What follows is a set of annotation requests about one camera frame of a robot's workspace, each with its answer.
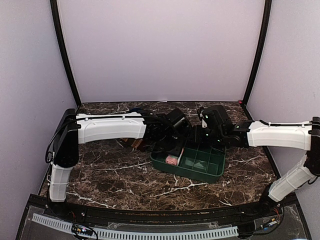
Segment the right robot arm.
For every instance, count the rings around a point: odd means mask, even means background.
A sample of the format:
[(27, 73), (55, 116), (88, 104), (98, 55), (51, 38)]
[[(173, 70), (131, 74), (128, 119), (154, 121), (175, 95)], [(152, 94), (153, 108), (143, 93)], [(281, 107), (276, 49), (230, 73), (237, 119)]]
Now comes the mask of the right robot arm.
[(305, 151), (301, 160), (284, 176), (269, 184), (255, 205), (255, 213), (266, 217), (287, 195), (312, 185), (320, 177), (320, 119), (297, 123), (245, 120), (233, 123), (222, 105), (199, 108), (201, 123), (191, 129), (196, 143), (225, 147), (284, 147)]

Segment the pink patterned sock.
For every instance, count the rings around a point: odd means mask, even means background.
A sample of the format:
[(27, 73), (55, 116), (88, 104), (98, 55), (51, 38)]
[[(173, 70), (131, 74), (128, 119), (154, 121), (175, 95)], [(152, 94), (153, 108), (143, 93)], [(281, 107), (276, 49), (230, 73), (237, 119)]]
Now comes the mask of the pink patterned sock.
[(184, 153), (184, 148), (181, 150), (181, 153), (179, 156), (168, 155), (165, 159), (165, 163), (173, 166), (178, 166), (183, 156), (183, 153)]

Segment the green compartment tray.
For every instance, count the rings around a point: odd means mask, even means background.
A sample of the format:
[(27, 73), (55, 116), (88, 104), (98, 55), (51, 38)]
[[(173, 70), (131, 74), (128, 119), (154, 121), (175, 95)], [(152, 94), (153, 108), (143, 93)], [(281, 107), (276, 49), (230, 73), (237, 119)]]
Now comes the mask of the green compartment tray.
[(151, 153), (153, 167), (165, 173), (214, 184), (224, 173), (226, 148), (208, 143), (186, 142), (177, 165), (166, 163), (167, 157), (165, 152)]

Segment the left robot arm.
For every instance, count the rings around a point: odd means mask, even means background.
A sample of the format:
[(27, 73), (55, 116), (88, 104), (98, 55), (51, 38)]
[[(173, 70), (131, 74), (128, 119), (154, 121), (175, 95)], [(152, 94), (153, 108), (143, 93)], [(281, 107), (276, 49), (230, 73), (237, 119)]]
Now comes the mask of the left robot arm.
[(100, 140), (133, 139), (156, 145), (161, 152), (179, 156), (175, 147), (191, 132), (191, 123), (178, 108), (154, 113), (133, 108), (124, 113), (89, 115), (67, 109), (45, 151), (45, 162), (51, 166), (48, 197), (51, 210), (60, 218), (71, 213), (65, 203), (71, 171), (79, 161), (79, 145)]

